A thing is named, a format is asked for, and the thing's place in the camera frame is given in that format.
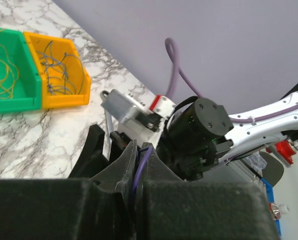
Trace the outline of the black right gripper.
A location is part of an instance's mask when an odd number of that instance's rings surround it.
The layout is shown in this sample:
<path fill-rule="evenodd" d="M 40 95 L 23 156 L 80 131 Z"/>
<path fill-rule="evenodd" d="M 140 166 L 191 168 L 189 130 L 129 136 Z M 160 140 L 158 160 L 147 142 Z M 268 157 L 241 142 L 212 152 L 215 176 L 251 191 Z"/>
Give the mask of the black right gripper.
<path fill-rule="evenodd" d="M 195 181 L 219 164 L 233 141 L 225 135 L 233 124 L 222 105 L 208 98 L 191 96 L 176 106 L 185 110 L 165 121 L 156 152 L 182 180 Z"/>

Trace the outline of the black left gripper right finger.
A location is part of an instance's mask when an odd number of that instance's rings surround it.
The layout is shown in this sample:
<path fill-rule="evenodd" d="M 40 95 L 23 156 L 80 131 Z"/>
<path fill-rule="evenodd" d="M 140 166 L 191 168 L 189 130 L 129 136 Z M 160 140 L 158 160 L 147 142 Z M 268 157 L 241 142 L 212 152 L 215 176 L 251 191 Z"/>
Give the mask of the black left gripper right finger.
<path fill-rule="evenodd" d="M 251 182 L 183 181 L 155 150 L 137 180 L 138 240 L 276 240 L 264 192 Z"/>

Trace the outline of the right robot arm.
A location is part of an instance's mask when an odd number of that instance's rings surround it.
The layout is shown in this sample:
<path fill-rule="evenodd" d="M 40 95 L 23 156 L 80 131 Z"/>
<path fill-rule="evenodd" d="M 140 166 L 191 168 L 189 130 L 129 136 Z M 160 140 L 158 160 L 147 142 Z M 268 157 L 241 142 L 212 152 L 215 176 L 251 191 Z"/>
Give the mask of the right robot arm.
<path fill-rule="evenodd" d="M 181 179 L 199 180 L 209 170 L 250 156 L 285 140 L 298 140 L 298 84 L 283 98 L 247 112 L 229 115 L 224 106 L 192 96 L 175 104 L 157 95 L 145 105 L 113 89 L 100 94 L 107 120 L 110 156 L 103 156 L 104 131 L 90 126 L 83 150 L 70 173 L 91 178 L 134 145 L 135 175 L 143 170 L 141 155 L 149 144 L 159 159 Z"/>

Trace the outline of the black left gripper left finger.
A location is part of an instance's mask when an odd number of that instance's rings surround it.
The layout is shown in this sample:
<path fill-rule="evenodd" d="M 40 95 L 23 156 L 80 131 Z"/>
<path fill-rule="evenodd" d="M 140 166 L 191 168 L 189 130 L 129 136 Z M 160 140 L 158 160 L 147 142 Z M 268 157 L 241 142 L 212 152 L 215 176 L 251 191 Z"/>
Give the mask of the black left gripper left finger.
<path fill-rule="evenodd" d="M 92 178 L 0 179 L 0 240 L 128 240 L 137 144 Z"/>

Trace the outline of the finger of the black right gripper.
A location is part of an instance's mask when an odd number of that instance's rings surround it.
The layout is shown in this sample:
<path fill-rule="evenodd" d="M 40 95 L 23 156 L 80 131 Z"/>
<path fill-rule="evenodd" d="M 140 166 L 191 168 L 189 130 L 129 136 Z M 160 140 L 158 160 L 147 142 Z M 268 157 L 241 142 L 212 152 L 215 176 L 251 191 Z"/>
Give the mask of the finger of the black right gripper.
<path fill-rule="evenodd" d="M 89 127 L 87 138 L 81 154 L 70 172 L 68 178 L 92 178 L 110 162 L 103 155 L 105 132 L 99 125 Z"/>

